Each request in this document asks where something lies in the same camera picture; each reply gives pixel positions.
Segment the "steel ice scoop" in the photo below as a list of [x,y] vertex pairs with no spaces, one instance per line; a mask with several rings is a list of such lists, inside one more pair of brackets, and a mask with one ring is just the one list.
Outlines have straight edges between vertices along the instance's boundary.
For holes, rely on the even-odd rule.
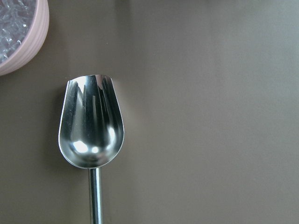
[[111,77],[88,75],[68,81],[58,144],[71,165],[88,172],[92,224],[104,222],[100,168],[117,156],[123,141],[123,119]]

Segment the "pink bowl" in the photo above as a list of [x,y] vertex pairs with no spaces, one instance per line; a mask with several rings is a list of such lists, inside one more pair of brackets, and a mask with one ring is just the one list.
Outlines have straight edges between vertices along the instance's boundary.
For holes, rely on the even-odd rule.
[[9,74],[27,64],[41,49],[49,29],[50,13],[47,0],[36,2],[35,14],[27,35],[18,49],[0,64],[0,74]]

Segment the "clear ice cubes pile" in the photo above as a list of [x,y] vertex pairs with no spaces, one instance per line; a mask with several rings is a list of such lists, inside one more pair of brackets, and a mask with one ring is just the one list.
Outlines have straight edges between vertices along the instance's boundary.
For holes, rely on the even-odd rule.
[[0,2],[0,62],[6,61],[23,42],[34,17],[35,0]]

